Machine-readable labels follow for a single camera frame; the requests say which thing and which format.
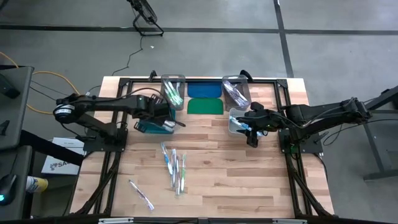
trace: gray floor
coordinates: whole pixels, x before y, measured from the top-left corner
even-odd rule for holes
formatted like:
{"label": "gray floor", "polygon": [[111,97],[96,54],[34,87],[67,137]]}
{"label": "gray floor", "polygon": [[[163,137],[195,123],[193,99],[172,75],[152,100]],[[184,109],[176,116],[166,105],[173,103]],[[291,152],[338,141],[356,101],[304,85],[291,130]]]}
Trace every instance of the gray floor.
{"label": "gray floor", "polygon": [[[164,27],[278,28],[272,0],[149,2]],[[394,0],[280,0],[280,6],[286,29],[398,29],[398,2]],[[0,12],[0,22],[8,24],[129,27],[132,19],[125,0],[12,0]],[[65,75],[84,93],[99,85],[103,76],[124,67],[127,56],[139,49],[139,39],[135,32],[0,30],[0,51],[19,65]],[[311,105],[351,96],[367,100],[398,84],[397,35],[287,35],[287,43],[294,75],[305,79]],[[156,70],[159,74],[223,76],[246,69],[256,77],[287,76],[279,34],[169,32],[163,38],[145,38],[142,47],[144,50],[133,56],[129,69],[118,75],[148,75]],[[9,64],[0,57],[1,63]],[[72,92],[57,77],[35,75],[34,80]],[[52,111],[54,107],[53,101],[34,92],[29,102],[41,110]],[[43,125],[34,126],[33,121]],[[26,113],[24,128],[46,139],[73,136],[51,116],[33,111]],[[71,128],[83,132],[78,126]],[[324,150],[336,214],[396,223],[398,178],[366,183],[362,180],[363,175],[377,171],[364,129],[343,132]],[[34,210],[43,210],[38,215],[61,214],[69,192],[69,187],[47,191],[39,197],[41,203],[36,203]]]}

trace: black cable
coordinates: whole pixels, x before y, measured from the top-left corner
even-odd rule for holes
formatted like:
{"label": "black cable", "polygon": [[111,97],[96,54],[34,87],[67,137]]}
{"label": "black cable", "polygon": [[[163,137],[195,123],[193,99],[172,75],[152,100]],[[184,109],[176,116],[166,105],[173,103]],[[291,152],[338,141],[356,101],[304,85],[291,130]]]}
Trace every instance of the black cable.
{"label": "black cable", "polygon": [[314,153],[313,155],[316,156],[316,157],[318,157],[318,159],[321,161],[321,163],[322,163],[322,165],[323,165],[323,169],[325,170],[326,181],[329,181],[329,178],[328,178],[328,170],[326,169],[325,162],[323,161],[323,159],[322,159],[317,153]]}
{"label": "black cable", "polygon": [[89,93],[91,90],[94,90],[95,88],[98,88],[98,87],[101,87],[101,85],[94,86],[93,88],[89,89],[89,90],[87,91],[87,93]]}
{"label": "black cable", "polygon": [[341,130],[342,128],[343,128],[343,124],[340,125],[340,129],[338,130],[336,137],[328,144],[325,144],[325,141],[323,141],[323,145],[324,146],[330,146],[331,144],[333,144],[337,140],[338,136],[340,135],[340,132],[342,131]]}
{"label": "black cable", "polygon": [[316,115],[316,117],[312,118],[306,125],[303,125],[303,127],[307,127],[308,125],[312,124],[316,119],[320,118],[320,117],[321,117],[322,115],[324,115],[324,114],[327,114],[327,113],[329,113],[329,112],[331,112],[331,111],[334,111],[334,110],[337,110],[337,109],[340,109],[340,108],[344,108],[344,106],[348,105],[348,104],[351,103],[353,100],[354,100],[354,98],[351,97],[351,99],[349,100],[349,102],[347,102],[346,104],[341,105],[341,106],[337,106],[337,107],[332,108],[332,109],[328,109],[328,110],[326,110],[326,111],[324,111],[324,112],[322,112],[322,113]]}
{"label": "black cable", "polygon": [[30,88],[33,89],[34,91],[36,91],[37,93],[40,93],[41,95],[44,95],[44,96],[50,98],[51,100],[56,101],[56,99],[52,98],[51,96],[48,96],[48,95],[46,95],[45,93],[42,93],[41,91],[36,90],[36,89],[33,88],[33,87],[30,87]]}
{"label": "black cable", "polygon": [[[375,120],[375,121],[368,121],[368,122],[366,122],[366,123],[364,123],[364,124],[369,124],[369,123],[378,122],[378,121],[398,121],[398,119],[379,119],[379,120]],[[330,137],[334,136],[335,134],[339,134],[340,132],[342,132],[342,131],[344,131],[344,130],[347,130],[347,129],[350,129],[350,128],[355,128],[355,127],[357,127],[357,126],[364,125],[364,124],[357,124],[357,125],[354,125],[354,126],[350,126],[350,127],[347,127],[347,128],[343,128],[343,129],[341,129],[341,130],[339,130],[339,131],[337,131],[337,132],[335,132],[335,133],[329,135],[328,137],[326,137],[325,140],[323,140],[323,145],[324,145],[324,146],[329,146],[329,144],[326,144],[326,145],[325,145],[325,142],[326,142]]]}
{"label": "black cable", "polygon": [[143,48],[142,48],[142,39],[143,39],[143,38],[144,38],[144,36],[142,36],[141,39],[140,39],[140,41],[139,41],[139,48],[140,48],[140,49],[137,50],[136,52],[134,52],[134,53],[132,53],[132,54],[129,55],[129,60],[127,61],[127,65],[126,65],[124,68],[120,68],[120,69],[115,70],[115,71],[112,73],[112,76],[113,76],[115,73],[120,72],[120,71],[123,71],[124,69],[127,69],[127,68],[130,67],[129,64],[130,64],[130,61],[131,61],[131,57],[132,57],[133,55],[139,53],[141,50],[143,50]]}
{"label": "black cable", "polygon": [[46,89],[52,90],[52,91],[54,91],[54,92],[56,92],[56,93],[60,93],[60,94],[63,94],[63,95],[65,95],[65,96],[69,96],[68,94],[62,93],[61,91],[58,91],[58,90],[54,90],[54,89],[52,89],[52,88],[50,88],[50,87],[47,87],[47,86],[45,86],[45,85],[42,85],[42,84],[40,84],[40,83],[38,83],[38,82],[35,82],[35,81],[33,81],[33,80],[31,80],[31,82],[32,82],[32,83],[36,83],[36,84],[38,84],[39,86],[42,86],[42,87],[44,87],[44,88],[46,88]]}
{"label": "black cable", "polygon": [[62,123],[61,123],[61,126],[62,126],[63,128],[65,128],[67,131],[69,131],[69,132],[71,132],[71,133],[73,133],[73,134],[76,134],[77,136],[79,136],[79,137],[80,137],[80,135],[79,135],[78,133],[76,133],[76,132],[72,131],[71,129],[68,129],[68,128],[67,128],[67,127],[65,127],[65,125],[63,125]]}
{"label": "black cable", "polygon": [[293,124],[296,128],[303,129],[303,127],[297,125],[297,124],[294,123],[291,119],[288,119],[288,118],[286,118],[285,116],[282,116],[282,115],[279,115],[279,114],[276,114],[276,113],[274,113],[273,115],[275,115],[275,116],[277,116],[277,117],[280,117],[280,118],[282,118],[282,119],[285,119],[286,121],[288,121],[288,122],[290,122],[291,124]]}

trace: wire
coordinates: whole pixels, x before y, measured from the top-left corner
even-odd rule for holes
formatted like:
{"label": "wire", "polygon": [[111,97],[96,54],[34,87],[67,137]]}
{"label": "wire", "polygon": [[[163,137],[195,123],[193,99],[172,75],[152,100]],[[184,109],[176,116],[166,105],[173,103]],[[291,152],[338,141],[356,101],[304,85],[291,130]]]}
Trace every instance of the wire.
{"label": "wire", "polygon": [[321,161],[322,165],[323,165],[323,169],[325,170],[325,175],[326,175],[326,181],[329,181],[328,178],[328,170],[326,169],[326,165],[325,162],[323,161],[323,159],[316,153],[313,154],[314,156],[318,157],[318,159]]}
{"label": "wire", "polygon": [[36,84],[38,84],[39,86],[42,86],[42,87],[44,87],[44,88],[46,88],[46,89],[52,90],[52,91],[54,91],[54,92],[56,92],[56,93],[60,93],[60,94],[65,95],[65,96],[69,96],[68,94],[62,93],[62,92],[60,92],[60,91],[58,91],[58,90],[54,90],[54,89],[52,89],[52,88],[50,88],[50,87],[47,87],[47,86],[45,86],[45,85],[42,85],[42,84],[40,84],[40,83],[38,83],[38,82],[35,82],[35,81],[33,81],[33,80],[31,80],[31,82],[32,82],[32,83],[36,83]]}
{"label": "wire", "polygon": [[277,113],[274,113],[273,115],[275,115],[275,116],[277,116],[277,117],[280,117],[280,118],[282,118],[282,119],[285,119],[286,121],[292,123],[296,128],[303,129],[303,127],[297,125],[297,124],[294,123],[291,119],[288,119],[288,118],[286,118],[285,116],[279,115],[279,114],[277,114]]}
{"label": "wire", "polygon": [[303,127],[305,128],[305,127],[307,127],[308,125],[312,124],[316,119],[320,118],[320,117],[321,117],[322,115],[324,115],[324,114],[327,114],[327,113],[329,113],[329,112],[331,112],[331,111],[334,111],[334,110],[337,110],[337,109],[340,109],[340,108],[344,108],[346,105],[348,105],[349,103],[351,103],[353,100],[354,100],[354,98],[351,97],[351,99],[349,100],[349,102],[345,103],[344,105],[337,106],[337,107],[335,107],[335,108],[328,109],[328,110],[326,110],[326,111],[320,113],[320,114],[317,115],[316,117],[312,118],[306,125],[303,125]]}
{"label": "wire", "polygon": [[52,98],[51,96],[48,96],[47,94],[42,93],[41,91],[36,90],[35,88],[33,88],[33,87],[31,87],[31,86],[30,86],[30,88],[33,89],[34,91],[36,91],[37,93],[40,93],[41,95],[44,95],[44,96],[50,98],[51,100],[56,101],[56,99]]}
{"label": "wire", "polygon": [[73,88],[73,90],[75,91],[75,93],[77,93],[78,95],[80,95],[79,91],[78,91],[78,90],[76,89],[76,87],[72,84],[72,82],[70,82],[69,79],[67,79],[66,77],[64,77],[64,76],[61,75],[61,74],[58,74],[58,73],[55,73],[55,72],[49,72],[49,71],[38,71],[38,72],[34,72],[34,73],[33,73],[33,75],[35,75],[35,74],[51,74],[51,75],[58,76],[58,77],[64,79],[64,80]]}
{"label": "wire", "polygon": [[94,90],[95,88],[98,88],[98,87],[101,87],[101,85],[94,86],[93,88],[89,89],[89,90],[87,91],[87,93],[90,93],[91,90]]}
{"label": "wire", "polygon": [[325,144],[325,141],[323,141],[323,145],[324,146],[330,146],[331,144],[333,144],[337,140],[338,136],[340,135],[340,132],[342,131],[341,130],[342,128],[343,128],[343,124],[340,125],[340,129],[338,130],[336,137],[328,144]]}
{"label": "wire", "polygon": [[[398,121],[398,119],[379,119],[379,120],[375,120],[375,121],[368,121],[368,122],[366,122],[366,123],[364,123],[364,124],[369,124],[369,123],[378,122],[378,121]],[[343,129],[341,129],[341,130],[339,130],[339,131],[337,131],[337,132],[335,132],[335,133],[329,135],[328,137],[326,137],[325,140],[323,140],[323,145],[325,146],[325,142],[326,142],[330,137],[332,137],[333,135],[339,134],[340,132],[342,132],[342,131],[344,131],[344,130],[347,130],[347,129],[350,129],[350,128],[355,128],[355,127],[357,127],[357,126],[364,125],[364,124],[357,124],[357,125],[354,125],[354,126],[350,126],[350,127],[347,127],[347,128],[343,128]]]}
{"label": "wire", "polygon": [[15,67],[19,68],[17,63],[15,63],[15,61],[13,59],[11,59],[10,57],[8,57],[5,53],[0,52],[1,55],[3,55],[6,59],[8,59],[13,65],[15,65]]}
{"label": "wire", "polygon": [[140,41],[139,41],[139,48],[140,48],[140,49],[129,55],[129,60],[127,61],[127,65],[126,65],[124,68],[120,68],[120,69],[115,70],[115,71],[112,73],[112,76],[114,76],[115,73],[118,73],[118,72],[123,71],[123,70],[125,70],[125,69],[127,69],[127,68],[130,67],[129,64],[130,64],[130,61],[131,61],[131,57],[132,57],[133,55],[139,53],[141,50],[143,50],[143,48],[142,48],[142,39],[143,39],[143,38],[144,38],[144,36],[142,36],[141,39],[140,39]]}
{"label": "wire", "polygon": [[69,131],[69,132],[71,132],[71,133],[73,133],[73,134],[76,134],[77,136],[80,137],[80,135],[79,135],[78,133],[72,131],[71,129],[68,129],[67,127],[65,127],[65,125],[64,125],[63,123],[61,123],[61,126],[62,126],[63,128],[65,128],[67,131]]}
{"label": "wire", "polygon": [[[13,59],[11,59],[10,57],[8,57],[5,53],[0,52],[0,54],[3,55],[6,59],[10,60],[10,62],[11,62],[13,65],[15,65],[16,68],[19,68],[18,64],[15,63],[15,61],[13,61]],[[39,74],[39,73],[51,74],[51,75],[55,75],[55,76],[58,76],[58,77],[64,79],[64,80],[67,81],[67,83],[73,88],[73,90],[74,90],[78,95],[80,95],[79,91],[75,88],[75,86],[74,86],[67,78],[65,78],[63,75],[60,75],[60,74],[55,73],[55,72],[48,72],[48,71],[34,72],[33,75]],[[29,109],[31,109],[32,111],[35,111],[35,112],[38,112],[38,113],[41,113],[41,114],[49,114],[49,115],[53,114],[53,113],[51,113],[51,112],[46,112],[46,111],[41,111],[41,110],[35,109],[33,106],[28,105],[28,104],[26,104],[26,106],[27,106]]]}

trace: wooden tabletop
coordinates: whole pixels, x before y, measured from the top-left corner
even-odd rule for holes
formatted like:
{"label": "wooden tabletop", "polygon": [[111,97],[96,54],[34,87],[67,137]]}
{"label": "wooden tabletop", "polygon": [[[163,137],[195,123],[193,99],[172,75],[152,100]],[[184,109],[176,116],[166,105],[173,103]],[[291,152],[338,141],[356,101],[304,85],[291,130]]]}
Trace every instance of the wooden tabletop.
{"label": "wooden tabletop", "polygon": [[[308,104],[304,81],[288,78],[292,104]],[[115,97],[119,77],[104,77],[100,96]],[[135,83],[133,90],[160,83]],[[250,84],[252,101],[276,110],[274,89],[268,84]],[[246,145],[246,138],[228,135],[228,112],[224,115],[187,114],[190,98],[185,91],[185,107],[177,112],[178,127],[173,135],[142,134],[128,120],[129,136],[122,154],[113,201],[112,216],[129,217],[234,217],[290,218],[294,216],[284,155],[276,133],[259,140],[259,147]],[[153,91],[139,92],[150,96]],[[96,112],[102,122],[111,121],[112,112]],[[176,197],[160,150],[160,142],[187,154],[186,193]],[[83,161],[71,212],[77,211],[94,192],[100,179],[103,152]],[[307,185],[319,202],[333,213],[323,166],[311,154],[304,154]],[[132,179],[154,204],[150,212],[128,183]],[[301,190],[300,207],[304,211]]]}

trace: plastic container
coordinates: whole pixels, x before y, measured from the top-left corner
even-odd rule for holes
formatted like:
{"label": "plastic container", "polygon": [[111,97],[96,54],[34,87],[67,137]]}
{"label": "plastic container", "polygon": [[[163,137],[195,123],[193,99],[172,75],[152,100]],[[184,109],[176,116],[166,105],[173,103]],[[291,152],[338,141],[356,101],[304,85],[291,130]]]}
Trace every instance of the plastic container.
{"label": "plastic container", "polygon": [[[225,81],[230,82],[235,89],[237,89],[240,94],[247,99],[248,104],[244,106],[239,106],[237,102],[231,97],[231,95],[228,93],[226,90],[226,87],[224,86]],[[251,97],[250,97],[250,91],[249,91],[249,85],[248,85],[248,80],[244,75],[230,75],[230,76],[224,76],[222,80],[222,87],[223,87],[223,93],[224,93],[224,101],[225,101],[225,110],[229,111],[231,108],[235,108],[240,111],[246,111],[246,109],[250,106],[251,104]]]}
{"label": "plastic container", "polygon": [[[243,130],[244,128],[239,127],[237,124],[233,123],[229,117],[233,118],[238,118],[238,117],[243,117],[246,111],[239,111],[235,108],[231,108],[229,111],[229,116],[228,116],[228,134],[232,137],[241,137],[241,138],[246,138],[246,136],[243,133],[239,133],[238,130]],[[257,132],[257,137],[261,138],[263,135],[260,135],[259,132]]]}
{"label": "plastic container", "polygon": [[[183,75],[162,75],[160,78],[162,81],[162,87],[160,92],[167,97],[170,102],[171,108],[180,111],[184,109],[184,96],[185,96],[185,76]],[[170,82],[175,90],[178,91],[178,95],[182,101],[178,101],[178,96],[170,93],[169,90],[171,86],[165,86],[166,82]]]}

